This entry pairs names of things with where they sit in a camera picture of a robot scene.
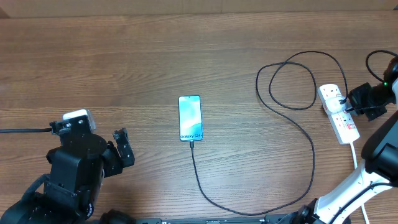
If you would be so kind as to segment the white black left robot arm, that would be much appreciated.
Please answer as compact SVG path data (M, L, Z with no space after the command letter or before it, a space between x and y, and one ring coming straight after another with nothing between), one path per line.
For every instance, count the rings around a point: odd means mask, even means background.
M40 176L9 207L1 223L84 223L95 209L101 184L135 163L127 130L106 141L90 128L59 131L61 145L46 158L50 173Z

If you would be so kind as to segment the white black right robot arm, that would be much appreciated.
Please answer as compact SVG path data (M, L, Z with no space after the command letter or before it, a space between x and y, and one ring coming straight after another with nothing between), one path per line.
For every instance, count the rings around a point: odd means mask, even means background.
M397 54L380 84L364 83L342 95L334 84L318 88L318 96L340 144L353 145L359 132L352 115L372 121L397 104ZM281 223L349 223L349 215L375 195L397 187L397 114L394 113L366 141L361 161L354 171L330 193L315 199L299 211L286 215Z

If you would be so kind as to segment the blue Galaxy smartphone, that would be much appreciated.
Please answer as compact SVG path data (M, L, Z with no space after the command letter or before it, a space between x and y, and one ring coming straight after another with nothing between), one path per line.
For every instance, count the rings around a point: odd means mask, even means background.
M201 98L199 95L180 96L178 98L178 117L181 141L201 141L203 139Z

